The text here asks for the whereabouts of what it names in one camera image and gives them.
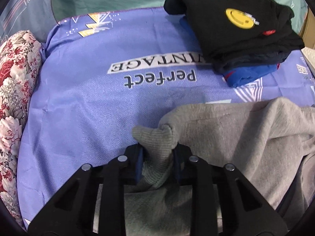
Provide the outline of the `grey sweatpants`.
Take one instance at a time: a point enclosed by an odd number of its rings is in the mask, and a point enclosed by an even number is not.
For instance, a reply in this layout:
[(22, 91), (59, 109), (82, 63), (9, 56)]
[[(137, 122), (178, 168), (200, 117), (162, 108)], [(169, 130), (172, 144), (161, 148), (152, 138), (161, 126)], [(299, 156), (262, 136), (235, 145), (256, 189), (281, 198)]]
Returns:
[(177, 144), (215, 166), (234, 164), (292, 228), (311, 201), (314, 108), (287, 98), (255, 103), (188, 104), (123, 142), (148, 151), (137, 186), (125, 191), (127, 235), (188, 235), (192, 190), (167, 182)]

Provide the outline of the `blue folded garment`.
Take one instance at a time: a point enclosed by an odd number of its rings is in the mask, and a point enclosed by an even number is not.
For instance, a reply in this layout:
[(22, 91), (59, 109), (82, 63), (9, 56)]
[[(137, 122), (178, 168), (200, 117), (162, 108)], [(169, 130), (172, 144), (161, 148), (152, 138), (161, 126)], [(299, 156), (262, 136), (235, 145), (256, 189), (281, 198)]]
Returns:
[(214, 61), (207, 56), (205, 62), (216, 73), (223, 75), (229, 87), (236, 88), (276, 71), (283, 59), (282, 53), (271, 52), (245, 54), (225, 62)]

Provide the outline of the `purple printed bed sheet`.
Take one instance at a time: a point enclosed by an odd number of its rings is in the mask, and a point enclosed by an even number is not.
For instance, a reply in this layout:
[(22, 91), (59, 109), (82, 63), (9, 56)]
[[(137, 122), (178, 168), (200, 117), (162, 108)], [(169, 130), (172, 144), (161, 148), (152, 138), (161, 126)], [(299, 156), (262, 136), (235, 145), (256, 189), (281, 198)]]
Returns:
[(102, 165), (173, 108), (283, 96), (314, 104), (314, 76), (300, 51), (273, 73), (231, 88), (205, 63), (181, 16), (161, 7), (65, 19), (44, 45), (22, 134), (17, 188), (29, 223), (80, 167)]

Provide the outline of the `floral red white pillow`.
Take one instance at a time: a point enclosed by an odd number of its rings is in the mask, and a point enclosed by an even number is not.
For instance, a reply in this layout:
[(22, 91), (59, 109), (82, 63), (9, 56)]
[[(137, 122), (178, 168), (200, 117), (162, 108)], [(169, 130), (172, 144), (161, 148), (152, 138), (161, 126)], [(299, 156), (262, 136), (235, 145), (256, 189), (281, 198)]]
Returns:
[(42, 67), (42, 44), (28, 30), (1, 45), (1, 200), (22, 225), (18, 204), (17, 163), (29, 103)]

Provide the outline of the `black folded garment smiley patch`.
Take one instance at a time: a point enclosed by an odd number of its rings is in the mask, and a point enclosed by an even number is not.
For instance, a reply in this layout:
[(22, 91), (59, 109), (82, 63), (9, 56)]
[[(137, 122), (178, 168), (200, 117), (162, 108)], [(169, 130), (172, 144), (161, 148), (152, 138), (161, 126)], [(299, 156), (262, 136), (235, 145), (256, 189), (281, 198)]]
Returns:
[(275, 65), (304, 48), (293, 31), (292, 9), (275, 0), (165, 0), (169, 15), (184, 15), (208, 63), (218, 73)]

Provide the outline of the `grey blue plaid pillow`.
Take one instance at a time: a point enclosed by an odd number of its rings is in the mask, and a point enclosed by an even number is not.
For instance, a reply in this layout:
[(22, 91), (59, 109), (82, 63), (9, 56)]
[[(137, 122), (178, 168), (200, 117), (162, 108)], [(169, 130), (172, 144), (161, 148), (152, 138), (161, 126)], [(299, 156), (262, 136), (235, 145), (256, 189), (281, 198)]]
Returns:
[(1, 43), (21, 30), (44, 43), (56, 24), (51, 0), (1, 0)]

